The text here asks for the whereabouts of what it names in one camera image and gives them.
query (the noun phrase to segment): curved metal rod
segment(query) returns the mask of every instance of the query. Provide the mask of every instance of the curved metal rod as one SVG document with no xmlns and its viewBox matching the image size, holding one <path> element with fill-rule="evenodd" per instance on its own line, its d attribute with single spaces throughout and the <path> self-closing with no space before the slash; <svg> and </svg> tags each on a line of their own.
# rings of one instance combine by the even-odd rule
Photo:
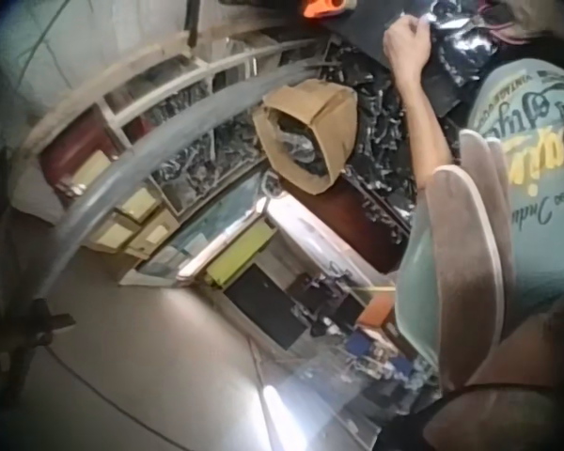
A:
<svg viewBox="0 0 564 451">
<path fill-rule="evenodd" d="M 315 64 L 302 61 L 287 65 L 223 89 L 171 118 L 126 150 L 69 207 L 51 231 L 48 242 L 36 252 L 8 303 L 8 316 L 25 315 L 34 299 L 46 297 L 94 227 L 161 163 L 204 133 L 258 104 L 272 89 L 317 76 Z"/>
</svg>

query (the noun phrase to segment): man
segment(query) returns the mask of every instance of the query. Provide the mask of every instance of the man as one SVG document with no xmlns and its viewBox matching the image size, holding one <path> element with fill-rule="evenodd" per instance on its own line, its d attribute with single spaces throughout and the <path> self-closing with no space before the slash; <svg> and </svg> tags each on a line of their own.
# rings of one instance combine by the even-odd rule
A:
<svg viewBox="0 0 564 451">
<path fill-rule="evenodd" d="M 432 206 L 423 194 L 435 171 L 453 160 L 421 86 L 431 53 L 429 25 L 401 17 L 384 35 L 384 52 L 406 111 L 418 188 L 412 236 L 399 270 L 397 320 L 414 347 L 438 365 L 440 305 L 428 217 Z M 509 258 L 515 282 L 505 300 L 510 311 L 502 331 L 506 336 L 540 304 L 564 294 L 564 70 L 533 59 L 498 68 L 479 91 L 468 127 L 501 142 L 508 173 Z"/>
</svg>

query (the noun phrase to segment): light blue t-shirt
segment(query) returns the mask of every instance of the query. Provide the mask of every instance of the light blue t-shirt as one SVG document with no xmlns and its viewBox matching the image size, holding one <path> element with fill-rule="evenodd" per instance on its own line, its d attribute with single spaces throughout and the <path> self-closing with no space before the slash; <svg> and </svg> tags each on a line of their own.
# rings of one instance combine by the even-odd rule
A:
<svg viewBox="0 0 564 451">
<path fill-rule="evenodd" d="M 468 128 L 502 141 L 509 172 L 518 320 L 564 293 L 564 70 L 524 59 L 485 81 Z M 397 283 L 400 331 L 438 365 L 439 300 L 430 220 L 418 202 Z"/>
</svg>

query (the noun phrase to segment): hand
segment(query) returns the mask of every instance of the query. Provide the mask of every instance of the hand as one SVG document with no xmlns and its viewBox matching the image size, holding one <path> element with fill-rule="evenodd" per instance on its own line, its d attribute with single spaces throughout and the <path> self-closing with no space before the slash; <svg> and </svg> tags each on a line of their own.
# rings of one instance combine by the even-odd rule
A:
<svg viewBox="0 0 564 451">
<path fill-rule="evenodd" d="M 431 57 L 429 23 L 414 16 L 401 16 L 384 33 L 383 47 L 398 90 L 419 86 L 422 69 Z"/>
</svg>

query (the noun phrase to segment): orange tool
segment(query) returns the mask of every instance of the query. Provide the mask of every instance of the orange tool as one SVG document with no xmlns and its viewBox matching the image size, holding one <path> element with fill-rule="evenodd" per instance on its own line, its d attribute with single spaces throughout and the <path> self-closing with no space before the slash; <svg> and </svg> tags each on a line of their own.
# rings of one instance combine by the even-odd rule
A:
<svg viewBox="0 0 564 451">
<path fill-rule="evenodd" d="M 303 15 L 309 19 L 336 16 L 349 9 L 355 9 L 357 0 L 307 0 Z"/>
</svg>

